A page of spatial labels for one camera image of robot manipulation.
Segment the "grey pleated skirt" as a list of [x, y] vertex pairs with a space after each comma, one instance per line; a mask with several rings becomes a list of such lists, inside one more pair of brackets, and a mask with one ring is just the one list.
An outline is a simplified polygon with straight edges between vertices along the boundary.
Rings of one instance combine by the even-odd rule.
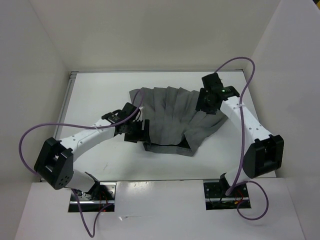
[[141, 88], [129, 92], [130, 101], [142, 110], [142, 119], [149, 121], [149, 138], [143, 147], [156, 154], [192, 157], [204, 140], [226, 122], [220, 111], [207, 114], [197, 111], [199, 91], [168, 86]]

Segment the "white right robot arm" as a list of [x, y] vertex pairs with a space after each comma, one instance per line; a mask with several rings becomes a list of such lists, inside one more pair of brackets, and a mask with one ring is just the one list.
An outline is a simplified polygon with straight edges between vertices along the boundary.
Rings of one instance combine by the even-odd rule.
[[219, 191], [229, 197], [243, 184], [279, 169], [284, 139], [264, 128], [243, 103], [243, 93], [224, 86], [218, 73], [202, 78], [196, 110], [207, 114], [223, 113], [241, 133], [240, 163], [237, 169], [220, 176]]

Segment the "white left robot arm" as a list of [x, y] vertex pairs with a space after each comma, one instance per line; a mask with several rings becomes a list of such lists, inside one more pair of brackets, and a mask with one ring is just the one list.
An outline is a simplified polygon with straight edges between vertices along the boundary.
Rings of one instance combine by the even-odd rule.
[[127, 102], [123, 109], [106, 113], [88, 129], [59, 140], [48, 138], [34, 165], [35, 172], [55, 190], [74, 189], [88, 200], [96, 199], [105, 188], [92, 174], [74, 169], [74, 162], [98, 144], [121, 134], [127, 142], [148, 142], [150, 121], [140, 115], [141, 110]]

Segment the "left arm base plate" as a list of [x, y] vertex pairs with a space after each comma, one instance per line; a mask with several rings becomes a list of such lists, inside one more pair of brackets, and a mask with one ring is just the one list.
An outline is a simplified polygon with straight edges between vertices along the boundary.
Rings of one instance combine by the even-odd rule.
[[72, 192], [70, 195], [68, 212], [80, 212], [76, 197], [78, 197], [81, 210], [84, 213], [114, 212], [116, 187], [116, 182], [101, 182], [98, 192], [93, 195], [76, 189], [75, 193]]

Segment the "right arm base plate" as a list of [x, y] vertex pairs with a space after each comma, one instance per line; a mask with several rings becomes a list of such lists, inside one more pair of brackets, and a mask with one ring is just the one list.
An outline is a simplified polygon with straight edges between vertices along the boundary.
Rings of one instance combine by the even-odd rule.
[[211, 210], [250, 209], [251, 203], [246, 184], [236, 187], [232, 194], [226, 196], [217, 180], [203, 182], [205, 207]]

